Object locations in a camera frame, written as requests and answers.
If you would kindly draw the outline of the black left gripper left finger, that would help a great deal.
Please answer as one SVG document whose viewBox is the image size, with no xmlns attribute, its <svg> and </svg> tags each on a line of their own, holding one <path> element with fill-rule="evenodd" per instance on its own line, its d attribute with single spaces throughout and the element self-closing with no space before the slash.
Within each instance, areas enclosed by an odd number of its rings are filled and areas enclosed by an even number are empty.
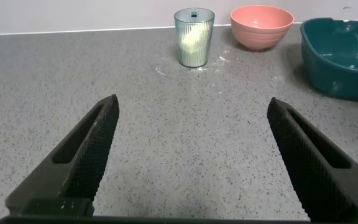
<svg viewBox="0 0 358 224">
<path fill-rule="evenodd" d="M 116 95 L 98 101 L 6 199 L 11 215 L 32 199 L 88 198 L 98 191 L 119 119 Z"/>
</svg>

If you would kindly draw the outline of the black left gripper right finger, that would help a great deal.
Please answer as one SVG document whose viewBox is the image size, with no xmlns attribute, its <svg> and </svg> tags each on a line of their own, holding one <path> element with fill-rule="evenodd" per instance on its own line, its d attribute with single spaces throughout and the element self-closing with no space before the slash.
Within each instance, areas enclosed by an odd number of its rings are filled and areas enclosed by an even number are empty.
<svg viewBox="0 0 358 224">
<path fill-rule="evenodd" d="M 267 118 L 310 220 L 358 223 L 358 163 L 286 102 L 272 98 Z"/>
</svg>

